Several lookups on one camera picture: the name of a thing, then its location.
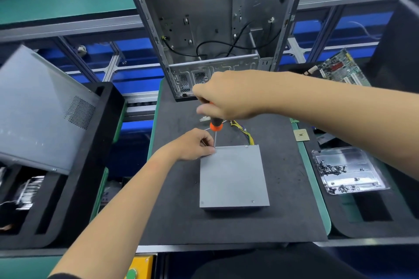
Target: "screwdriver handle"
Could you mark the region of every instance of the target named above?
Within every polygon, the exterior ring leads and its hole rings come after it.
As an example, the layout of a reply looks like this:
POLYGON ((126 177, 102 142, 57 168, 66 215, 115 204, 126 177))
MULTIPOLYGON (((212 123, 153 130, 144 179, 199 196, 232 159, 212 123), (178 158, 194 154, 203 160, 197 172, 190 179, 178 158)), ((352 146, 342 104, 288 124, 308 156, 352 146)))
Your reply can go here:
POLYGON ((212 131, 220 131, 223 128, 223 119, 211 117, 211 123, 209 124, 209 127, 212 129, 212 131))

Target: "yellow wire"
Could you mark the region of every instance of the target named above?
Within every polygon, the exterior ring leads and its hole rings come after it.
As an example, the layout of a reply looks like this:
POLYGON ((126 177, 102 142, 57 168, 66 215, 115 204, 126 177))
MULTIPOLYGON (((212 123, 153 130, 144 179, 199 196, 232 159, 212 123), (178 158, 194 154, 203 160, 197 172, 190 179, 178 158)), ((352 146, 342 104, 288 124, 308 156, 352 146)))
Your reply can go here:
POLYGON ((248 136, 248 138, 249 138, 249 144, 250 145, 254 145, 255 144, 255 142, 254 142, 254 140, 253 140, 253 138, 252 138, 252 136, 250 135, 250 133, 247 131, 247 130, 245 130, 242 126, 240 126, 239 124, 238 124, 238 122, 237 121, 235 121, 235 120, 231 120, 230 121, 230 125, 231 126, 235 126, 235 127, 237 127, 238 129, 240 129, 240 131, 242 132, 242 133, 244 133, 246 136, 248 136))

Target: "person's left arm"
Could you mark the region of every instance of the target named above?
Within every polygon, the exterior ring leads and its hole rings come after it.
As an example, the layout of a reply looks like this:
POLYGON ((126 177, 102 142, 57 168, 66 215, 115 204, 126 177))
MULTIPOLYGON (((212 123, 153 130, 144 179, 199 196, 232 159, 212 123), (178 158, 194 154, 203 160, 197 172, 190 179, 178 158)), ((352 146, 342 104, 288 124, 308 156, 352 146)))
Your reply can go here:
POLYGON ((207 131, 195 128, 157 150, 80 234, 50 276, 66 273, 81 279, 123 278, 170 168, 177 160, 214 153, 213 145, 207 131))

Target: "screwdriver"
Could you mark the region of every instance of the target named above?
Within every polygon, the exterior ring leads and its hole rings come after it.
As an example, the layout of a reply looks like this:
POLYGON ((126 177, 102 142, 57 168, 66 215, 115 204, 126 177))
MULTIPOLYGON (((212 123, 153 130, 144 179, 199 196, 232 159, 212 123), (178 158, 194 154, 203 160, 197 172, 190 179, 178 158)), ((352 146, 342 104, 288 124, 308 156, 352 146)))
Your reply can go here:
POLYGON ((209 124, 209 127, 212 129, 213 132, 215 132, 214 135, 214 147, 217 142, 217 131, 220 131, 223 129, 223 120, 221 118, 211 117, 211 123, 209 124))

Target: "person's right hand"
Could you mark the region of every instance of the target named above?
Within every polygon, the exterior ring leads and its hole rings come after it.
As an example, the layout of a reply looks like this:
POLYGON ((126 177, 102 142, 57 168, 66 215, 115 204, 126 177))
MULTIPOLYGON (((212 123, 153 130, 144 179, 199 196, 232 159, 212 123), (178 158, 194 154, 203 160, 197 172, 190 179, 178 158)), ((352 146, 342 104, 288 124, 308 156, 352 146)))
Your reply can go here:
POLYGON ((192 88, 203 103, 196 112, 228 120, 264 113, 270 96, 268 83, 273 76, 259 70, 215 72, 207 83, 192 88))

